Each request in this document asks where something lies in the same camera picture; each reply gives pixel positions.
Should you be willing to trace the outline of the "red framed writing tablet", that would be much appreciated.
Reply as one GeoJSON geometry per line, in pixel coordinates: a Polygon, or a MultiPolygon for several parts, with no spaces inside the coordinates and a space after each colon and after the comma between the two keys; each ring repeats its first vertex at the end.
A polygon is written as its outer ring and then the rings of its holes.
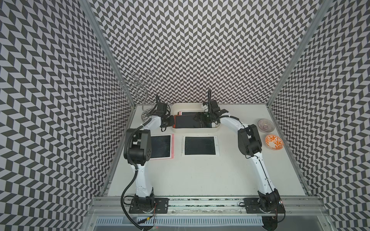
{"type": "Polygon", "coordinates": [[[175,129],[200,129],[200,128],[212,128],[212,124],[203,121],[196,115],[177,115],[174,116],[175,129]]]}

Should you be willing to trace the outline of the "pink edged writing tablet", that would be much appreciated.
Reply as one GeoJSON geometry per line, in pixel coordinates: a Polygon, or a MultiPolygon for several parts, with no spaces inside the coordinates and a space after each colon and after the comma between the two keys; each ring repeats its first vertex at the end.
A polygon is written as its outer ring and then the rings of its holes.
{"type": "Polygon", "coordinates": [[[173,134],[155,135],[151,137],[152,154],[151,160],[174,158],[173,134]]]}

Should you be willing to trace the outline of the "white framed writing tablet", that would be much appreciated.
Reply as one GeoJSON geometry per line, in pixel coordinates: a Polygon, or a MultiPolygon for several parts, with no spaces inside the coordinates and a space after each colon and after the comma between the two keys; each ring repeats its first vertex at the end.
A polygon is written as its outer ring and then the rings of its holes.
{"type": "Polygon", "coordinates": [[[217,136],[183,136],[183,156],[219,156],[219,142],[217,136]]]}

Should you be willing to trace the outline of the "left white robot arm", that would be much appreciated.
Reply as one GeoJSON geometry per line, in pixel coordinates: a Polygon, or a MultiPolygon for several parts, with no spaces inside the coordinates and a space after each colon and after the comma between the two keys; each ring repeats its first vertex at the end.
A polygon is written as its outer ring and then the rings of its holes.
{"type": "Polygon", "coordinates": [[[133,211],[151,212],[155,207],[154,188],[148,178],[145,165],[152,156],[151,131],[174,125],[174,117],[166,103],[156,103],[148,113],[149,118],[136,129],[128,129],[125,136],[124,158],[134,171],[135,195],[133,211]]]}

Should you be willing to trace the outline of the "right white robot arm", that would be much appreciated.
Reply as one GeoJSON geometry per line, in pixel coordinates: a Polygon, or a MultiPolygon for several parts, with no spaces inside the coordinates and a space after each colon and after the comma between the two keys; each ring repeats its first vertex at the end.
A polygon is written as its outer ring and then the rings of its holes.
{"type": "Polygon", "coordinates": [[[256,125],[243,123],[227,110],[221,109],[215,100],[203,102],[202,109],[212,123],[226,126],[237,134],[238,149],[246,159],[250,160],[256,174],[260,210],[264,213],[278,214],[281,198],[266,170],[262,155],[262,141],[256,125]]]}

